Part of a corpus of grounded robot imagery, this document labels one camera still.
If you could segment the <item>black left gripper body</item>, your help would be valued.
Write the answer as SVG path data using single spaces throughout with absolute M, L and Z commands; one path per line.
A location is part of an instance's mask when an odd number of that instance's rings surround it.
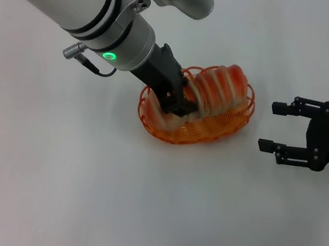
M 131 72 L 153 90 L 161 107 L 168 92 L 183 93 L 182 68 L 167 44 L 154 44 L 149 58 Z

